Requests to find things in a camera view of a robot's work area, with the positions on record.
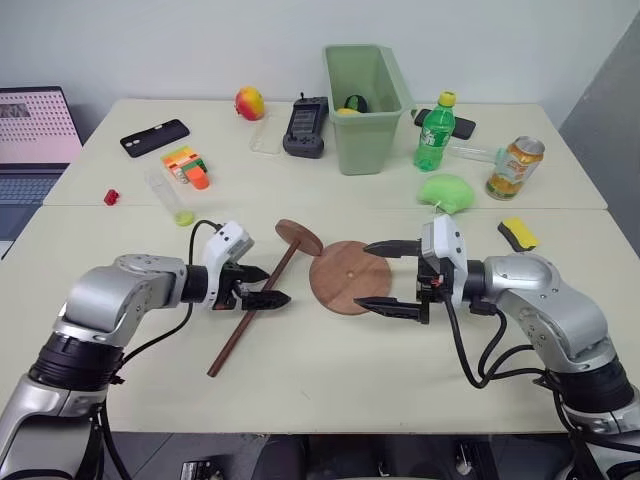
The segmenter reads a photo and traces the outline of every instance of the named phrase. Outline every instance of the red dice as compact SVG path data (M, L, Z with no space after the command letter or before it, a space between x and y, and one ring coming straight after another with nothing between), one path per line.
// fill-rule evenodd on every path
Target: red dice
M104 196L104 203L111 206L118 200L120 194L116 192L113 188L109 189L107 194Z

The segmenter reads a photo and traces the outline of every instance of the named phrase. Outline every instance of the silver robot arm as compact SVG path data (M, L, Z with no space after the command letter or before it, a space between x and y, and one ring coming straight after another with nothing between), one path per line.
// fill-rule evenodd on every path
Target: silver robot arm
M554 392L586 478L640 472L638 390L627 380L595 302L564 283L555 266L537 255L467 260L462 234L448 215L425 225L422 233L417 241L387 240L365 248L382 257L418 257L420 303L386 297L356 303L425 324L430 303L448 302L453 309L466 301L472 312L484 302L497 306L517 321L544 363L544 381Z
M0 479L93 478L102 442L97 414L148 311L180 302L231 309L235 296L245 310L287 303L281 292L242 285L269 277L236 263L252 245L244 229L229 222L205 246L206 266L124 255L82 276L0 417Z

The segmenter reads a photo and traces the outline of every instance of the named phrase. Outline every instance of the orange can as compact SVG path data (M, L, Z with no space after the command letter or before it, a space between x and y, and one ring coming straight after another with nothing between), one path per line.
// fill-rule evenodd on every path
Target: orange can
M487 193L498 200L511 200L542 161L544 144L533 137L518 137L496 160L487 180Z

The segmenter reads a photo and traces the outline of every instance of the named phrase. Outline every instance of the green soda bottle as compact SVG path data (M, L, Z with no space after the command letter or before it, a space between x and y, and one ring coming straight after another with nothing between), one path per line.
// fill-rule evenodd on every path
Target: green soda bottle
M456 126L453 106L456 104L456 94L442 92L438 98L438 106L427 115L422 123L420 143L413 155L413 164L424 172L435 170L442 162L444 147Z

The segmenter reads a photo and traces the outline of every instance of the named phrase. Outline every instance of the laptop keyboard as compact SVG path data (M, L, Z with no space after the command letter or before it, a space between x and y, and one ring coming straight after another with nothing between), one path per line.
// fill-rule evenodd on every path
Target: laptop keyboard
M0 205L40 204L57 178L0 178Z

